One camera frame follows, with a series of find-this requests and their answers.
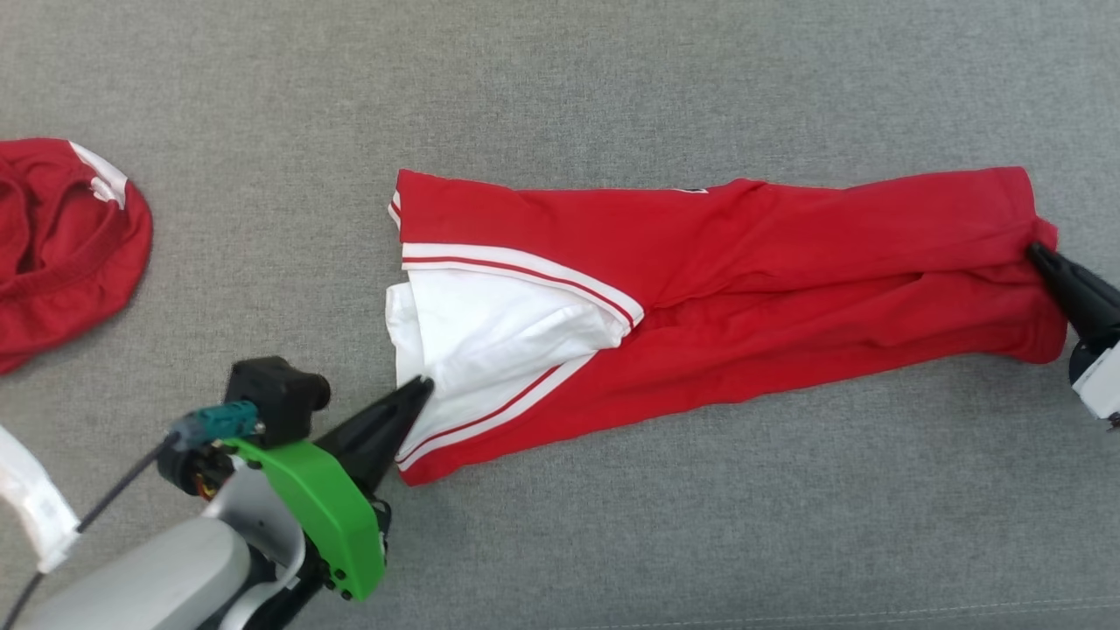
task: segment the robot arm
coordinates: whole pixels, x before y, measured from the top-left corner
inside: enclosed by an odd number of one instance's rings
[[[311,443],[326,380],[278,356],[234,364],[226,405],[203,413],[221,424],[251,402],[252,436],[202,435],[192,441],[198,447],[157,460],[165,479],[208,501],[203,513],[85,576],[17,628],[273,630],[321,590],[364,600],[384,572],[391,515],[374,491],[431,391],[430,380],[414,379]]]
[[[1081,337],[1070,383],[1098,418],[1120,428],[1120,290],[1064,256],[1034,243],[1027,256]]]

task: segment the black cable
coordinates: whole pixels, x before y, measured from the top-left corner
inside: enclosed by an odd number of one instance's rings
[[[131,469],[129,469],[129,472],[124,473],[124,476],[122,476],[121,480],[116,482],[116,485],[112,487],[109,490],[109,492],[105,492],[105,495],[102,497],[101,500],[97,501],[97,503],[90,510],[90,512],[85,515],[85,518],[82,519],[82,522],[77,524],[77,528],[75,529],[75,531],[82,534],[83,531],[88,529],[90,525],[92,525],[93,521],[97,520],[97,517],[101,516],[101,512],[105,511],[105,508],[108,508],[110,503],[112,503],[118,497],[120,497],[121,492],[123,492],[124,489],[128,488],[130,483],[136,481],[136,479],[140,476],[140,473],[142,473],[144,469],[151,465],[151,463],[156,461],[156,457],[159,457],[159,454],[162,453],[165,448],[171,446],[178,441],[179,441],[179,434],[169,433],[167,434],[167,437],[165,437],[164,441],[159,443],[159,446],[149,451],[148,454],[144,455],[143,457],[140,457],[140,460],[136,464],[133,464]]]
[[[85,518],[82,519],[82,522],[77,525],[75,531],[82,534],[88,529],[90,525],[92,525],[93,521],[97,520],[97,517],[101,516],[101,512],[105,511],[105,508],[120,497],[121,492],[123,492],[130,483],[136,481],[136,479],[140,476],[140,473],[150,466],[165,448],[168,448],[178,442],[179,437],[178,433],[167,434],[167,437],[159,443],[159,446],[149,451],[143,457],[140,457],[140,460],[137,461],[131,469],[129,469],[129,472],[124,473],[124,476],[122,476],[121,480],[118,481],[116,484],[114,484],[109,492],[106,492],[105,495],[93,506],[93,508],[85,515]],[[27,583],[27,586],[24,586],[24,592],[20,593],[19,599],[16,600],[16,605],[11,606],[11,611],[8,612],[8,617],[4,619],[3,627],[0,628],[0,630],[12,630],[16,627],[16,620],[19,619],[19,613],[21,613],[24,608],[27,606],[27,602],[30,601],[31,594],[35,593],[35,590],[39,586],[39,583],[43,582],[44,577],[46,577],[46,574],[36,572],[36,574]]]
[[[8,618],[3,622],[2,630],[12,630],[12,628],[16,627],[16,620],[19,619],[19,613],[24,611],[24,606],[26,606],[27,602],[31,599],[31,593],[34,593],[35,589],[39,586],[39,582],[43,582],[44,577],[46,577],[46,574],[39,572],[36,572],[35,575],[31,576],[27,586],[24,586],[24,592],[20,593],[19,599],[16,600],[16,605],[11,606],[11,611],[8,612]]]

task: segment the white cloth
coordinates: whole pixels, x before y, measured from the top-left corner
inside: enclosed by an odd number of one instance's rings
[[[459,441],[515,417],[627,332],[573,291],[484,271],[410,270],[385,302],[398,385],[418,374],[436,383],[402,467],[444,433],[461,429]]]

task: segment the white trim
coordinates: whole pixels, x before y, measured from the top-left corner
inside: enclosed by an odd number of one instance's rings
[[[128,183],[129,178],[125,177],[119,168],[109,164],[105,158],[99,156],[82,145],[71,142],[69,146],[71,149],[74,150],[74,155],[77,156],[77,159],[82,160],[86,166],[97,172],[97,177],[90,182],[90,186],[93,187],[94,193],[104,196],[106,193],[111,192],[113,198],[116,200],[116,204],[121,207],[121,210],[124,210],[124,184]]]
[[[553,262],[547,258],[541,258],[529,252],[510,249],[500,248],[491,245],[467,245],[467,244],[447,244],[447,243],[404,243],[401,252],[402,258],[463,258],[469,260],[478,260],[477,265],[470,262],[460,261],[431,261],[431,262],[403,262],[401,268],[404,270],[411,269],[464,269],[467,271],[484,271],[487,274],[496,274],[500,276],[508,276],[525,279],[539,285],[545,285],[556,287],[559,289],[564,289],[568,291],[578,293],[581,297],[594,302],[596,305],[607,309],[629,326],[629,322],[626,321],[625,315],[629,315],[636,326],[638,322],[642,321],[642,316],[645,315],[645,311],[642,305],[637,303],[636,299],[626,295],[619,289],[612,287],[610,285],[597,280],[587,274],[582,274],[563,265]],[[533,274],[521,274],[515,269],[505,269],[501,267],[491,267],[486,262],[497,262],[501,265],[508,265],[511,267],[517,267],[521,269],[526,269],[530,271],[536,271],[538,274],[543,274],[552,278],[558,278],[561,280],[568,280],[569,282],[575,282],[577,286],[569,285],[567,282],[553,282],[549,281],[547,278],[541,278],[534,276]],[[613,302],[615,305],[610,305],[603,299],[596,297],[592,293],[601,295],[604,298]],[[624,313],[619,313],[618,309],[622,308]]]
[[[393,219],[393,223],[396,223],[396,229],[400,230],[401,229],[401,215],[396,214],[396,211],[393,209],[393,204],[389,204],[389,216],[391,216]]]
[[[393,223],[396,223],[396,229],[400,230],[401,215],[396,213],[398,207],[401,207],[401,194],[393,191],[393,203],[389,204],[389,216],[393,217]]]
[[[484,421],[470,425],[468,427],[456,430],[454,433],[449,433],[447,435],[441,435],[427,443],[423,442],[423,439],[427,438],[421,439],[420,447],[409,453],[409,456],[405,457],[404,460],[398,461],[396,462],[398,466],[400,466],[401,471],[407,471],[409,470],[409,467],[412,466],[412,464],[414,464],[418,460],[420,460],[420,457],[423,457],[424,455],[431,453],[437,448],[442,448],[445,446],[450,446],[451,444],[469,439],[476,435],[486,433],[487,430],[491,430],[495,427],[504,425],[505,423],[508,423],[510,420],[516,418],[517,416],[531,409],[534,405],[540,402],[542,398],[551,393],[552,390],[560,387],[561,383],[568,380],[580,368],[586,365],[587,362],[590,361],[592,356],[595,356],[595,354],[588,354],[587,356],[572,359],[571,361],[561,364],[559,368],[557,368],[554,372],[549,374],[548,378],[539,382],[536,387],[525,392],[525,395],[522,396],[516,402],[511,405],[507,409],[505,409],[501,414],[495,415],[493,418],[488,418]]]

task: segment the gray upholstery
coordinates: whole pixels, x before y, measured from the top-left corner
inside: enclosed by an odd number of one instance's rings
[[[1118,34],[1089,0],[2,0],[0,137],[108,158],[156,243],[125,313],[0,378],[0,423],[84,511],[236,359],[327,374],[324,428],[356,411],[393,380],[400,167],[690,187],[1021,164],[1065,252],[1120,280]],[[383,585],[295,627],[1116,628],[1118,473],[1064,360],[954,358],[394,475]],[[146,474],[43,594],[199,509]],[[0,606],[32,565],[0,511]]]

